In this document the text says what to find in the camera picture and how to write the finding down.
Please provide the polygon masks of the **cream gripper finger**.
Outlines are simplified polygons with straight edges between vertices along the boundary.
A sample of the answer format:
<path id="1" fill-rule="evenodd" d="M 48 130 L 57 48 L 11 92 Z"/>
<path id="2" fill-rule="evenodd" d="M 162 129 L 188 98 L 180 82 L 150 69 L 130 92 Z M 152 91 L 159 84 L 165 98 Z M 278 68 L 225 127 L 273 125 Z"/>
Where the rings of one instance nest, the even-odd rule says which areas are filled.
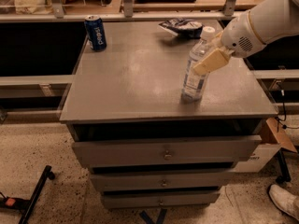
<path id="1" fill-rule="evenodd" d="M 233 53 L 233 50 L 226 47 L 212 49 L 202 61 L 193 66 L 193 71 L 198 76 L 202 76 L 218 70 L 229 62 Z"/>
<path id="2" fill-rule="evenodd" d="M 223 46 L 221 42 L 222 32 L 217 33 L 214 38 L 210 41 L 210 47 L 212 49 L 221 48 Z"/>

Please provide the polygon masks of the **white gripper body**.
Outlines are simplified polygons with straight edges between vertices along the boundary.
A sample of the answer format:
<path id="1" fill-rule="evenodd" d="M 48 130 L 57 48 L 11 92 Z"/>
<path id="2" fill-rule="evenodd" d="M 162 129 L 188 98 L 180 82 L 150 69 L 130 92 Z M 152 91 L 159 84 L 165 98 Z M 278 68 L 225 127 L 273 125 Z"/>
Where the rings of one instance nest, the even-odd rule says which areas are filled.
<path id="1" fill-rule="evenodd" d="M 222 32 L 221 43 L 237 58 L 247 58 L 266 47 L 251 25 L 248 11 L 228 23 Z"/>

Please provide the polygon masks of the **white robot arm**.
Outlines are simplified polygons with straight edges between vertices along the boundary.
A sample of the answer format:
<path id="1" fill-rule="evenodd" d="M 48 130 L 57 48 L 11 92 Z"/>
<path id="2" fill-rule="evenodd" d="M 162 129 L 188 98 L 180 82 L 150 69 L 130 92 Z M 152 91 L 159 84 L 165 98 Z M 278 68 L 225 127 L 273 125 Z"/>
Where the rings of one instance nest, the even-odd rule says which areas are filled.
<path id="1" fill-rule="evenodd" d="M 299 0 L 264 0 L 214 36 L 211 48 L 192 70 L 198 76 L 211 73 L 231 57 L 247 58 L 280 38 L 294 35 L 299 35 Z"/>

